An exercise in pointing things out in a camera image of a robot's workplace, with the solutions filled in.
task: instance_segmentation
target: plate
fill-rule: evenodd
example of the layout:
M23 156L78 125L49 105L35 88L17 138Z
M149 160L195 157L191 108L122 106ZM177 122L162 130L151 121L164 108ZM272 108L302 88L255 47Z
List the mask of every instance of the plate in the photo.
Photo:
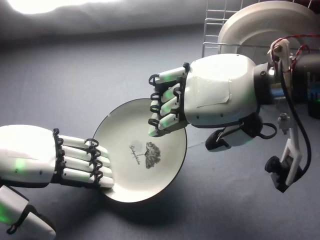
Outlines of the plate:
M134 203L153 197L175 179L185 160L184 128L162 137L148 135L151 102L136 99L119 106L94 134L108 150L115 184L104 193L113 200Z
M218 43L270 46L273 41L294 34L318 34L320 24L317 15L300 4L287 1L260 2L235 13L221 28ZM319 48L319 39L291 38L290 47L307 44ZM268 48L221 46L221 54L241 54L256 64L267 62Z

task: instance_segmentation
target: red wire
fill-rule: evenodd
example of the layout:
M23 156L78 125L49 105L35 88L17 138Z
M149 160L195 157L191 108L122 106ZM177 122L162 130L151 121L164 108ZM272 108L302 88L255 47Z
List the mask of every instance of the red wire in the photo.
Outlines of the red wire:
M272 49L271 49L271 59L272 59L272 62L273 62L273 64L274 64L274 67L275 67L276 69L278 68L278 64L276 63L275 56L274 56L274 49L275 49L275 46L276 46L277 43L279 43L279 42L280 42L281 40L283 40L283 39L306 38L306 37L309 37L309 38L320 38L320 34L313 34L313 33L310 33L310 34L295 34L295 35L290 35L290 36L285 36L285 37L279 38L279 39L272 45ZM308 47L306 44L302 45L302 46L298 49L298 51L296 52L296 57L295 57L295 59L293 60L291 69L292 69L292 67L295 66L295 64L296 64L296 62L297 62L296 58L297 58L297 56L299 55L300 51L301 51L302 49L304 49L304 48L307 48L308 53L310 53L309 47Z

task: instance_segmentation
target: bolt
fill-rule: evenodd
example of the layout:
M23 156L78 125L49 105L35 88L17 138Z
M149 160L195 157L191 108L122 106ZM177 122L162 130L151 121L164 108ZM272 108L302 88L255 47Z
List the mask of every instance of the bolt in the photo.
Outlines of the bolt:
M280 53L281 51L282 51L282 46L281 45L275 46L275 48L274 48L274 52L275 53Z
M281 113L280 114L280 118L281 118L281 120L287 120L288 119L288 115L286 113Z

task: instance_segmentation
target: round plate with black rim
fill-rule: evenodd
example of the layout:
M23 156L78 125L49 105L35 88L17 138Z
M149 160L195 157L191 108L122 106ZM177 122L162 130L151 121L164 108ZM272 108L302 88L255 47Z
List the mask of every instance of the round plate with black rim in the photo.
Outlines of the round plate with black rim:
M108 150L115 185L109 198L134 203L165 189L177 176L187 151L186 130L162 137L148 135L150 99L129 101L113 110L94 134Z

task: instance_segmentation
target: metal wire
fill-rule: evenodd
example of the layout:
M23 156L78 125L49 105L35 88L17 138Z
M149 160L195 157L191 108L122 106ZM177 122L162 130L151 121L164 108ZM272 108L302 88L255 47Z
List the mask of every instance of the metal wire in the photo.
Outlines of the metal wire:
M240 11L242 8L244 8L244 0L241 0L241 4L237 9L232 9L232 6L228 6L228 0L225 0L224 2L224 9L210 9L210 3L212 3L215 0L207 0L206 4L206 10L205 10L205 20L204 20L204 32L203 32L203 44L202 44L202 58L206 56L207 51L209 49L214 49L217 52L214 54L220 54L221 52L221 46L235 46L237 47L237 52L239 50L239 47L245 47L245 48L251 48L252 49L252 56L251 59L254 59L256 50L257 49L269 49L270 46L263 46L263 45L250 45L250 44L228 44L228 43L221 43L218 42L218 35L210 34L208 31L208 27L212 26L212 28L219 28L215 29L215 31L221 30L225 22L235 13ZM309 0L308 8L310 8L313 0Z

